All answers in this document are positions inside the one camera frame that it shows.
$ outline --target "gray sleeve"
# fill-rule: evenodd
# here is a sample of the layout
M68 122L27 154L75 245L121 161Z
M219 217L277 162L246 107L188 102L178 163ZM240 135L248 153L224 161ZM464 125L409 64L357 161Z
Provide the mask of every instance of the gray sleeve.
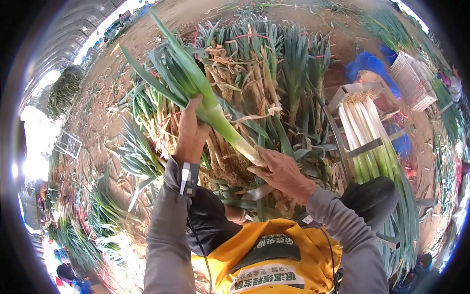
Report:
M180 173L178 164L170 159L150 219L143 294L196 292L185 234L187 198L179 193Z
M362 217L348 209L330 191L316 187L307 202L307 212L343 247L344 277L341 294L388 293L384 262L376 247L376 235Z

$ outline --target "wristband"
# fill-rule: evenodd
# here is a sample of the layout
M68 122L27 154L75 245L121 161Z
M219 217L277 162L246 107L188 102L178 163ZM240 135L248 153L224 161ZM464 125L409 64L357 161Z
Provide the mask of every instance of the wristband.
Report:
M183 169L181 171L181 195L188 197L192 197L195 195L198 182L198 175L199 164L189 162L183 163Z

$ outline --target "yellow apron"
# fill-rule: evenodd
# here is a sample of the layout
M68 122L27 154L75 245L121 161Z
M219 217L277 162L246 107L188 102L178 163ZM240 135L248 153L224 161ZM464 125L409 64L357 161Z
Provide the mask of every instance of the yellow apron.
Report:
M260 237L273 234L291 238L300 249L301 260L265 260L230 273ZM326 234L333 249L336 272L341 262L341 248L338 241ZM325 235L320 229L303 230L296 222L282 218L244 225L207 258L212 282L219 294L328 293L333 289L331 251ZM193 255L192 263L208 276L203 257Z

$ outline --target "crate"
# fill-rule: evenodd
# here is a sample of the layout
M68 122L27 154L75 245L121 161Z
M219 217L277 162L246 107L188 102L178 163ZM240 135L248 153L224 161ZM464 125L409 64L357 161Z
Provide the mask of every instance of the crate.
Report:
M424 111L437 100L428 81L429 73L412 56L400 52L390 67L390 72L400 87L402 98L411 110Z

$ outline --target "black pants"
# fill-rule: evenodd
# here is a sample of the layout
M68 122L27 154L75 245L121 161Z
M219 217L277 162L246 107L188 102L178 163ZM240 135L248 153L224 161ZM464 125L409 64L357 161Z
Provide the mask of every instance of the black pants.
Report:
M398 198L393 181L381 176L362 185L349 184L340 200L359 217L363 217L373 231L378 231L395 210ZM211 191L198 187L196 195L191 200L189 217L206 254L211 253L242 229L241 225L225 217L224 205ZM187 227L191 251L202 256L203 253L194 232L189 228L189 223Z

